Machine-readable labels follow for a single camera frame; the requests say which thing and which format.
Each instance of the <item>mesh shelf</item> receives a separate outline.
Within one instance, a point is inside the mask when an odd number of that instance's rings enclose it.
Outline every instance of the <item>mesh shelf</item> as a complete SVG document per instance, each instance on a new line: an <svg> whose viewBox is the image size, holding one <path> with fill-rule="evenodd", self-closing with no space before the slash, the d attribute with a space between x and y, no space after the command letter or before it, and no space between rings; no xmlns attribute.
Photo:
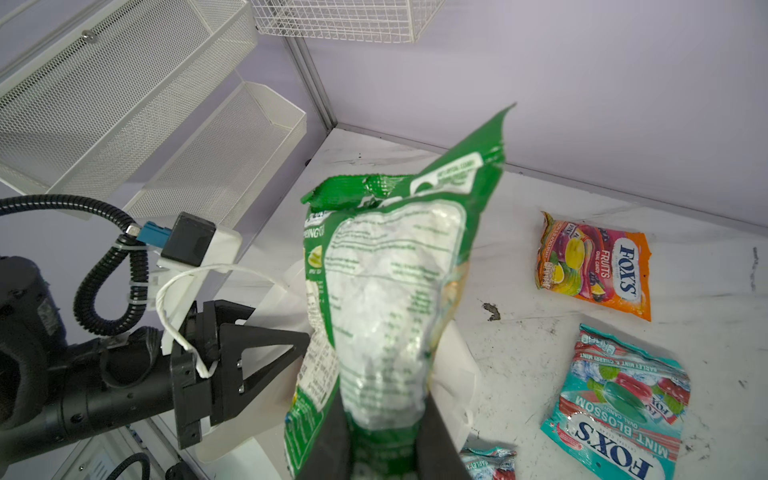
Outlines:
<svg viewBox="0 0 768 480"><path fill-rule="evenodd" d="M246 0L108 4L0 84L0 180L107 200L256 46L251 18Z"/></svg>
<svg viewBox="0 0 768 480"><path fill-rule="evenodd" d="M445 0L251 0L259 32L283 37L407 43Z"/></svg>
<svg viewBox="0 0 768 480"><path fill-rule="evenodd" d="M241 83L125 210L164 227L185 211L233 228L305 133L297 106Z"/></svg>

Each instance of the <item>white marble table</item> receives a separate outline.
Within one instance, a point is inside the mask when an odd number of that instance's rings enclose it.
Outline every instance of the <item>white marble table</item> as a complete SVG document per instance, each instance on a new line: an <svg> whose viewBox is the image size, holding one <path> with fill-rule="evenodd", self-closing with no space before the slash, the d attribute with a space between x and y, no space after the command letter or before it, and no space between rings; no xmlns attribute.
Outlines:
<svg viewBox="0 0 768 480"><path fill-rule="evenodd" d="M300 198L325 178L410 174L436 157L334 130L241 263L280 275L300 260L306 214ZM541 210L645 232L653 252L654 321L536 290ZM760 262L759 256L766 260ZM516 445L519 478L595 478L539 430L560 391L578 324L586 316L676 352L687 369L690 414L675 478L764 478L768 238L506 173L484 213L471 261L455 317L483 374L470 441ZM269 287L234 274L218 297L255 306ZM501 320L489 322L483 303L495 304Z"/></svg>

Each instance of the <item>coiled black hose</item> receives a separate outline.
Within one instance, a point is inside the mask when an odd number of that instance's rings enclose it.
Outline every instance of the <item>coiled black hose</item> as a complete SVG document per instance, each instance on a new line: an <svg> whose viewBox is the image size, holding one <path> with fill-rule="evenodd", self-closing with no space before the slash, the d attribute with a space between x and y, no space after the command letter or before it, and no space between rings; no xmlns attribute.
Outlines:
<svg viewBox="0 0 768 480"><path fill-rule="evenodd" d="M0 216L27 212L30 210L79 210L105 218L125 232L134 219L124 211L110 204L78 195L26 195L0 199ZM147 287L149 262L146 250L126 250L118 247L142 247L143 242L127 233L121 234L115 246L88 272L74 297L74 317L88 332L95 335L114 336L133 328L147 309ZM116 320L101 318L96 313L96 295L107 278L126 257L131 257L131 294L128 308Z"/></svg>
<svg viewBox="0 0 768 480"><path fill-rule="evenodd" d="M125 472L125 469L134 462L141 463L141 480L149 480L149 456L143 452L134 453L130 457L123 460L121 464L115 467L112 473L109 474L107 480L118 480L120 474Z"/></svg>

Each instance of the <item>white mesh basket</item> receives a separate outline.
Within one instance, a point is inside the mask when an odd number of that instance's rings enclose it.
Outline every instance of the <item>white mesh basket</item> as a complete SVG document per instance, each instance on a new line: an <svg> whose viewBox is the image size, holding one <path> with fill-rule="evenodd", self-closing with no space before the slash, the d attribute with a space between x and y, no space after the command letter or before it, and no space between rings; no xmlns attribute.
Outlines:
<svg viewBox="0 0 768 480"><path fill-rule="evenodd" d="M241 83L125 210L164 227L185 211L233 228L305 133L296 105Z"/></svg>
<svg viewBox="0 0 768 480"><path fill-rule="evenodd" d="M246 0L120 0L0 84L0 180L106 200L256 46Z"/></svg>
<svg viewBox="0 0 768 480"><path fill-rule="evenodd" d="M261 33L283 37L406 43L445 0L251 0Z"/></svg>

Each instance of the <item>blue connector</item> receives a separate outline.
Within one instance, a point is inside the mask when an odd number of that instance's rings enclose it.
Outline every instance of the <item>blue connector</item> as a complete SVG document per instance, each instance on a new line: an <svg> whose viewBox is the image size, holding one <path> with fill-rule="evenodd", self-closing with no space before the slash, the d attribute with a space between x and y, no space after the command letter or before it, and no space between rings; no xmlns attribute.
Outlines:
<svg viewBox="0 0 768 480"><path fill-rule="evenodd" d="M147 222L141 228L136 240L162 249L172 232L173 230L170 228L160 227L155 222Z"/></svg>

